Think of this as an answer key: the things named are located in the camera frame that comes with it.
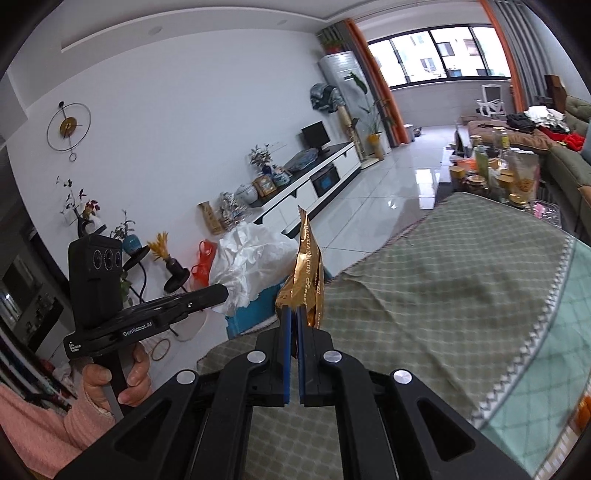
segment monitor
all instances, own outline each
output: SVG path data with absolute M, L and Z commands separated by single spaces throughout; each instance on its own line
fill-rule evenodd
M 310 148 L 318 149 L 319 155 L 327 152 L 327 150 L 322 150 L 322 146 L 330 142 L 330 138 L 322 122 L 302 128 L 301 131 Z

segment silver screw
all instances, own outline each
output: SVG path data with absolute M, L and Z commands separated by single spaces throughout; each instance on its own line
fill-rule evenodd
M 248 361 L 252 364 L 261 364 L 265 361 L 265 358 L 267 358 L 267 356 L 265 355 L 265 352 L 261 352 L 260 350 L 253 350 L 246 356 L 246 358 L 248 358 Z
M 409 384 L 413 379 L 411 372 L 407 370 L 396 370 L 392 376 L 396 383 L 402 383 L 403 385 Z
M 343 359 L 343 355 L 341 355 L 340 352 L 337 352 L 336 350 L 328 350 L 324 352 L 322 358 L 324 358 L 324 360 L 326 360 L 328 363 L 337 364 Z
M 177 374 L 177 382 L 181 385 L 189 385 L 195 381 L 195 373 L 190 370 L 183 370 Z

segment white chair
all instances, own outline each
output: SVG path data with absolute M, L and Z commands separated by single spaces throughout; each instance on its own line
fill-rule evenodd
M 478 104 L 478 111 L 488 118 L 499 118 L 506 115 L 505 102 L 501 96 L 501 85 L 483 85 L 482 97 L 484 100 L 474 100 Z

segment person's hand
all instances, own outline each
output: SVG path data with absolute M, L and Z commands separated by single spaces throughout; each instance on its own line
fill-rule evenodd
M 141 343 L 135 345 L 133 356 L 135 363 L 127 377 L 129 388 L 123 390 L 117 400 L 123 405 L 137 407 L 152 394 L 152 381 L 148 376 L 150 358 Z M 100 408 L 111 411 L 102 388 L 111 381 L 111 372 L 100 365 L 89 364 L 82 370 L 82 381 L 90 400 Z

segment wall clock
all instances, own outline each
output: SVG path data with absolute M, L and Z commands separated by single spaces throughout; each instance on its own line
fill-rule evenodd
M 69 151 L 70 161 L 76 161 L 78 155 L 74 148 L 90 130 L 90 120 L 90 109 L 83 103 L 60 102 L 59 110 L 47 126 L 47 144 L 58 152 Z

